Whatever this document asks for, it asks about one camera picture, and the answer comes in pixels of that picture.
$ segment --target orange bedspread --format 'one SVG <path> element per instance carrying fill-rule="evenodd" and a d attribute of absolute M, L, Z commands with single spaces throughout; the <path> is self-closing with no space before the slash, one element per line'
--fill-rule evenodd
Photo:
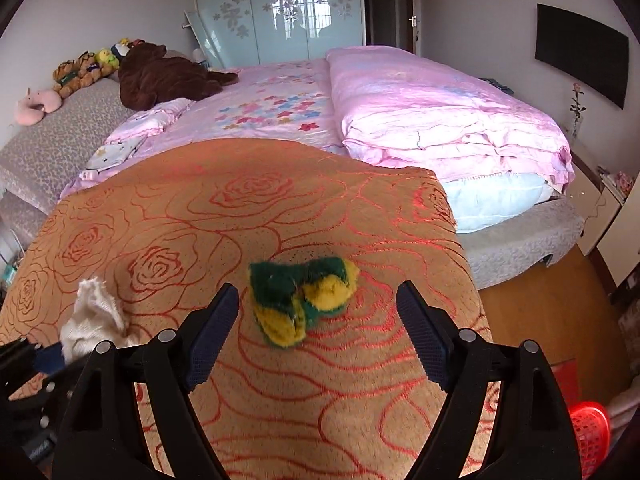
<path fill-rule="evenodd" d="M 295 349 L 267 345 L 244 304 L 250 262 L 337 254 L 361 269 L 346 311 Z M 0 313 L 0 340 L 58 340 L 78 280 L 106 280 L 143 340 L 177 327 L 224 282 L 241 311 L 191 400 L 234 479 L 402 479 L 444 400 L 396 312 L 411 279 L 458 326 L 490 338 L 433 173 L 374 168 L 295 142 L 191 144 L 61 202 L 30 247 Z M 145 391 L 152 456 L 170 467 Z M 490 391 L 465 471 L 490 432 Z"/>

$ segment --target green and yellow sponge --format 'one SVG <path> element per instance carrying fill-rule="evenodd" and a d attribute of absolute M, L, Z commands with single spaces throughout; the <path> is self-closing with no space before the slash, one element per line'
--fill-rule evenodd
<path fill-rule="evenodd" d="M 339 314 L 358 288 L 360 270 L 337 256 L 304 264 L 249 265 L 255 319 L 271 343 L 301 342 L 319 317 Z"/>

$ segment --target brown teddy bear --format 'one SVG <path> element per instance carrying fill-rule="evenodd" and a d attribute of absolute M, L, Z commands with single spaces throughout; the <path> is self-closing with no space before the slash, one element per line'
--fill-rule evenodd
<path fill-rule="evenodd" d="M 58 68 L 53 71 L 53 81 L 56 82 L 53 89 L 63 99 L 69 97 L 73 92 L 77 92 L 81 88 L 78 77 L 78 62 L 75 59 L 69 59 L 60 63 Z"/>
<path fill-rule="evenodd" d="M 238 74 L 208 72 L 188 59 L 165 54 L 164 45 L 153 43 L 140 43 L 129 51 L 118 71 L 123 105 L 131 110 L 149 110 L 178 97 L 200 101 L 238 82 Z"/>
<path fill-rule="evenodd" d="M 100 66 L 95 60 L 93 52 L 85 52 L 78 58 L 78 77 L 80 78 L 80 87 L 86 88 L 94 84 L 98 79 L 107 77 L 113 72 L 111 65 Z"/>

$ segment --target pink bedding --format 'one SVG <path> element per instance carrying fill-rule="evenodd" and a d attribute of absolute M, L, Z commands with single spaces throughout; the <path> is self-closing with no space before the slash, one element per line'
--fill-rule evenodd
<path fill-rule="evenodd" d="M 82 171 L 60 199 L 87 189 L 158 153 L 209 139 L 254 137 L 296 140 L 347 154 L 335 127 L 329 71 L 324 59 L 238 69 L 240 81 L 199 102 L 176 99 L 133 115 L 105 141 L 145 140 L 123 164 Z"/>
<path fill-rule="evenodd" d="M 479 79 L 387 46 L 326 56 L 343 144 L 374 166 L 418 166 L 441 182 L 494 173 L 574 177 L 553 119 Z"/>

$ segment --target light blue pillow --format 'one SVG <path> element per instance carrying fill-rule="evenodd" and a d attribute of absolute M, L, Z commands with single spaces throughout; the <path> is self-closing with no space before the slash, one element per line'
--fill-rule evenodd
<path fill-rule="evenodd" d="M 532 208 L 550 190 L 535 173 L 501 173 L 442 184 L 458 233 L 499 224 Z"/>

